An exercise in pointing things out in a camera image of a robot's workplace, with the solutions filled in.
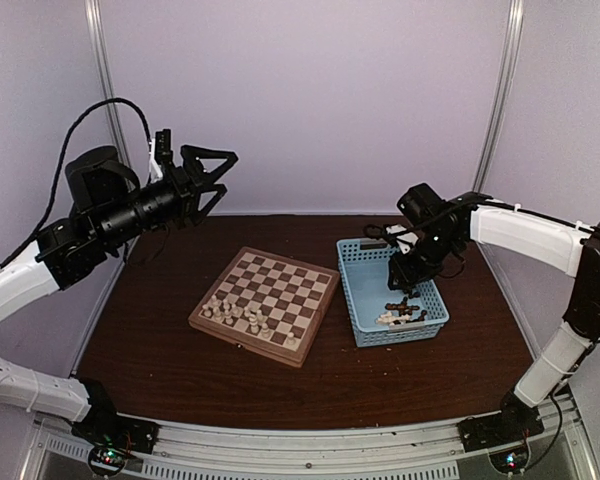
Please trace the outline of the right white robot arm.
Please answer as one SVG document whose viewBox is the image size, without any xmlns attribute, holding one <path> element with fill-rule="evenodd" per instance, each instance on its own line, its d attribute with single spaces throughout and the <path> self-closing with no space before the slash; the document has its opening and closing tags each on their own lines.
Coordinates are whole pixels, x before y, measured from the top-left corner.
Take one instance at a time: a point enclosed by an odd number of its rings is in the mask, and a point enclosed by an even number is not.
<svg viewBox="0 0 600 480">
<path fill-rule="evenodd" d="M 426 183 L 411 187 L 397 207 L 405 224 L 380 229 L 396 249 L 390 288 L 441 276 L 449 257 L 475 244 L 491 254 L 511 298 L 530 294 L 520 305 L 522 325 L 545 344 L 513 387 L 519 403 L 492 423 L 499 440 L 515 440 L 531 424 L 526 406 L 564 385 L 600 340 L 600 223 L 557 219 L 478 192 L 443 199 Z"/>
</svg>

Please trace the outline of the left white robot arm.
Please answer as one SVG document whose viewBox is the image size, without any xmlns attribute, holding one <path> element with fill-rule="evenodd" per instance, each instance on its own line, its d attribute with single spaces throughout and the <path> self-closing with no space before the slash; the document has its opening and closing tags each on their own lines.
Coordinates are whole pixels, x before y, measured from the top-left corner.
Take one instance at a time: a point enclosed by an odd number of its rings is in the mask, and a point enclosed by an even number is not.
<svg viewBox="0 0 600 480">
<path fill-rule="evenodd" d="M 62 167 L 67 211 L 45 222 L 0 267 L 0 407 L 83 420 L 103 444 L 124 433 L 118 415 L 92 407 L 88 389 L 70 378 L 92 310 L 114 281 L 125 244 L 164 226 L 194 226 L 220 200 L 222 177 L 237 162 L 229 151 L 160 149 L 157 178 L 125 166 L 112 145 Z"/>
</svg>

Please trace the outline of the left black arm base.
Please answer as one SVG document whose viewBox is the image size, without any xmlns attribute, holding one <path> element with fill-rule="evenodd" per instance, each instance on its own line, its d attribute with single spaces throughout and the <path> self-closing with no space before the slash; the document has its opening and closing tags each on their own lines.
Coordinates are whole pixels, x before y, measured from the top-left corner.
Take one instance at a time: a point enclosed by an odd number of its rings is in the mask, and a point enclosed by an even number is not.
<svg viewBox="0 0 600 480">
<path fill-rule="evenodd" d="M 94 446 L 125 452 L 153 452 L 159 433 L 157 423 L 119 414 L 100 382 L 92 379 L 79 382 L 86 389 L 89 408 L 81 421 L 71 422 L 73 435 Z"/>
</svg>

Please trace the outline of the white queen chess piece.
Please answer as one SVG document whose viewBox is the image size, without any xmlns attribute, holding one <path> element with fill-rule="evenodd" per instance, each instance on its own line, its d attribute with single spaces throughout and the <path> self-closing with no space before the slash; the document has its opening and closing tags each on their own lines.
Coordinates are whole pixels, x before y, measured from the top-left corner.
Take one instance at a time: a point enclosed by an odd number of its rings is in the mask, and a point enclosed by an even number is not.
<svg viewBox="0 0 600 480">
<path fill-rule="evenodd" d="M 256 316 L 252 315 L 249 317 L 249 326 L 250 326 L 250 331 L 253 334 L 258 334 L 260 331 L 260 326 L 259 326 L 259 322 Z"/>
</svg>

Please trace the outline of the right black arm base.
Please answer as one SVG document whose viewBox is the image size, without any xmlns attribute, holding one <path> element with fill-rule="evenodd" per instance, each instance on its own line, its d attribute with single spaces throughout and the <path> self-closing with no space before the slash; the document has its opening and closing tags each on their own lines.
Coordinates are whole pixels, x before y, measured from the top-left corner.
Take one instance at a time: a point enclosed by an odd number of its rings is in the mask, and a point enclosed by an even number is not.
<svg viewBox="0 0 600 480">
<path fill-rule="evenodd" d="M 505 394 L 496 413 L 467 417 L 457 428 L 466 452 L 520 442 L 544 432 L 538 407 L 529 407 L 513 391 Z"/>
</svg>

